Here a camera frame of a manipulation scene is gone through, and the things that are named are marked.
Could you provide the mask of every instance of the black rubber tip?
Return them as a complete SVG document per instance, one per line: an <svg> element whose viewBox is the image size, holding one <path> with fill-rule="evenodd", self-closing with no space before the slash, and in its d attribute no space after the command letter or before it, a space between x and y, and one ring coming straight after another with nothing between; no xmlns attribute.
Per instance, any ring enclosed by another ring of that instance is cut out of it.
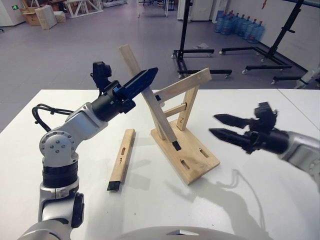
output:
<svg viewBox="0 0 320 240"><path fill-rule="evenodd" d="M110 181L107 191L118 191L120 187L120 181Z"/></svg>
<svg viewBox="0 0 320 240"><path fill-rule="evenodd" d="M181 147L180 147L178 141L174 141L174 142L172 143L172 145L174 146L175 150L177 150L177 151L181 150Z"/></svg>

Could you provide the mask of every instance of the white table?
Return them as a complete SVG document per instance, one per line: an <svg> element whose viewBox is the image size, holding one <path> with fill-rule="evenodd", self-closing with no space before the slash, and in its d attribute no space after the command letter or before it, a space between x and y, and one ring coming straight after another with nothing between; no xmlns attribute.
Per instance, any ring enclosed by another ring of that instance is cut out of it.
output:
<svg viewBox="0 0 320 240"><path fill-rule="evenodd" d="M38 144L45 131L34 124L32 107L45 103L76 110L97 96L96 90L42 90L0 134L1 239L15 240L37 221L42 181ZM182 99L179 95L167 101L165 108ZM180 180L150 136L154 125L142 96L134 101L132 111L119 114L105 130L78 147L85 217L81 227L72 232L73 240L107 240L151 226L204 227L251 240L319 239L320 195L306 173L265 151L247 155L208 131L225 127L212 115L249 118L258 103L268 101L279 110L279 129L318 138L319 130L278 90L198 92L187 127L221 164L190 186ZM40 114L51 127L65 119L63 115ZM136 138L126 180L121 192L108 192L123 133L129 128L135 128ZM238 185L222 185L233 181L235 171L244 177L238 179Z"/></svg>
<svg viewBox="0 0 320 240"><path fill-rule="evenodd" d="M320 130L320 91L279 89Z"/></svg>

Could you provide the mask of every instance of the wooden stand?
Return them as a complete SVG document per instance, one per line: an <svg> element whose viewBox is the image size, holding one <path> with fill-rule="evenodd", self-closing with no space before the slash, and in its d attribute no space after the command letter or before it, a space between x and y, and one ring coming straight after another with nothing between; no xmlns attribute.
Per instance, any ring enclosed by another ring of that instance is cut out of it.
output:
<svg viewBox="0 0 320 240"><path fill-rule="evenodd" d="M138 74L141 69L130 47L123 45L119 50L132 76ZM210 70L205 68L155 93L150 87L142 92L156 127L151 131L151 135L187 185L220 164L220 161L186 129L199 86L209 80ZM162 111L160 103L184 92L181 105ZM177 113L178 119L169 123L167 117ZM175 149L172 144L175 141L181 150Z"/></svg>

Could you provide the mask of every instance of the white box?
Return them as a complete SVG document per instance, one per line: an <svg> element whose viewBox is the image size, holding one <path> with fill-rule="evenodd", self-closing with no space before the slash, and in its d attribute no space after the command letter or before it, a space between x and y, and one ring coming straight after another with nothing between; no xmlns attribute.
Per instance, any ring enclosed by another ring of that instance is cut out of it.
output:
<svg viewBox="0 0 320 240"><path fill-rule="evenodd" d="M51 6L45 5L38 8L35 13L43 30L48 30L57 24L57 19Z"/></svg>
<svg viewBox="0 0 320 240"><path fill-rule="evenodd" d="M58 23L66 22L66 15L63 11L54 11L53 14Z"/></svg>

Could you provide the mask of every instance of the wooden base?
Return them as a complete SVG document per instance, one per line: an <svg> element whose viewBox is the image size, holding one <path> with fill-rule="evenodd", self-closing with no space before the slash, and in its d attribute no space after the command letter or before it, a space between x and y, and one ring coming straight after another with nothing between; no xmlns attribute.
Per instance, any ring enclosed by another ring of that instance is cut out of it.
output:
<svg viewBox="0 0 320 240"><path fill-rule="evenodd" d="M187 128L184 131L177 128L177 120L171 121L170 126L182 148L180 151L168 140L161 140L157 129L152 129L151 135L187 185L220 164Z"/></svg>

